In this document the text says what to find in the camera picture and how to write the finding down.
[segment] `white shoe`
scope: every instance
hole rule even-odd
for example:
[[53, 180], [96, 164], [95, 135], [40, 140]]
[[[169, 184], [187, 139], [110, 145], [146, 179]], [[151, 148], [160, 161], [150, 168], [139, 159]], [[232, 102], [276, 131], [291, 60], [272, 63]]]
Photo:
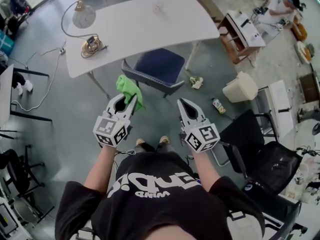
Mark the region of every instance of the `white shoe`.
[[256, 59], [250, 58], [250, 56], [248, 56], [248, 60], [250, 61], [252, 67], [254, 67], [254, 68], [257, 67]]
[[29, 80], [25, 80], [25, 84], [23, 87], [26, 88], [29, 93], [31, 93], [34, 88], [34, 86]]
[[24, 93], [24, 90], [22, 89], [21, 83], [18, 82], [16, 89], [18, 91], [18, 95], [21, 96]]

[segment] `black and white marker cube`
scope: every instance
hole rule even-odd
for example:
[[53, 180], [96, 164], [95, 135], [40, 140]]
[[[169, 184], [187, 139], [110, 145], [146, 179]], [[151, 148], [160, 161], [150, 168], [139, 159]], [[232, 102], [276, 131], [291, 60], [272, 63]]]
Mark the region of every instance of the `black and white marker cube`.
[[93, 133], [100, 144], [112, 147], [116, 147], [128, 135], [124, 121], [102, 116], [98, 116]]
[[188, 145], [197, 153], [212, 149], [220, 140], [214, 123], [191, 129], [185, 139]]

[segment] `shoe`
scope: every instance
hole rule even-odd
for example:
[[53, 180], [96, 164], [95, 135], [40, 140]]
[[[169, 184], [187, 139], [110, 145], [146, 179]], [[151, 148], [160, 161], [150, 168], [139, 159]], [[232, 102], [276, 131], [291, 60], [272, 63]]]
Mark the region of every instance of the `shoe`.
[[138, 145], [141, 145], [142, 143], [145, 143], [145, 141], [142, 138], [138, 138], [135, 142], [135, 145], [138, 146]]
[[29, 80], [25, 80], [25, 84], [23, 87], [26, 88], [29, 93], [31, 93], [32, 90], [34, 89], [34, 86]]
[[169, 143], [170, 143], [170, 140], [169, 140], [168, 136], [165, 136], [165, 135], [164, 135], [164, 136], [162, 136], [162, 137], [160, 138], [159, 143], [169, 144]]
[[18, 95], [21, 96], [24, 93], [24, 90], [22, 89], [21, 83], [18, 82], [16, 89], [18, 90]]
[[248, 60], [250, 61], [252, 67], [254, 67], [254, 68], [257, 67], [257, 62], [256, 62], [255, 59], [250, 58], [250, 57], [248, 56]]

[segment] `green cloth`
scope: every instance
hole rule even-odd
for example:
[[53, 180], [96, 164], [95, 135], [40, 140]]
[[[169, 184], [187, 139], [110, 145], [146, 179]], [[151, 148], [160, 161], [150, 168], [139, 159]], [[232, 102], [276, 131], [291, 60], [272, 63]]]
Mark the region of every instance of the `green cloth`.
[[125, 104], [128, 104], [133, 95], [137, 95], [138, 99], [135, 104], [134, 111], [138, 111], [143, 107], [142, 94], [139, 87], [124, 74], [119, 75], [116, 81], [116, 89], [125, 96]]

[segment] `desk lamp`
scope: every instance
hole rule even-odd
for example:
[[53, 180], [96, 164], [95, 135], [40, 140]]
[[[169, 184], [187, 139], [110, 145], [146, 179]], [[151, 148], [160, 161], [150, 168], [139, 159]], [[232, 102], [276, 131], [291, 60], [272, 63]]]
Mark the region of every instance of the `desk lamp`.
[[64, 21], [64, 17], [67, 13], [67, 11], [74, 5], [76, 4], [76, 7], [74, 9], [74, 14], [72, 17], [72, 22], [73, 24], [79, 28], [79, 29], [86, 29], [88, 27], [90, 27], [96, 20], [96, 12], [89, 6], [89, 5], [85, 5], [83, 4], [83, 2], [81, 0], [75, 1], [74, 3], [72, 3], [63, 13], [63, 16], [61, 18], [61, 29], [62, 31], [69, 37], [72, 38], [81, 38], [84, 39], [83, 37], [89, 37], [86, 40], [83, 45], [82, 45], [82, 52], [81, 52], [81, 56], [83, 58], [89, 58], [93, 55], [95, 55], [96, 53], [98, 53], [99, 51], [106, 49], [107, 46], [103, 46], [102, 41], [99, 39], [98, 34], [96, 33], [91, 33], [91, 34], [83, 34], [83, 35], [72, 35], [72, 34], [68, 34], [63, 26], [63, 21]]

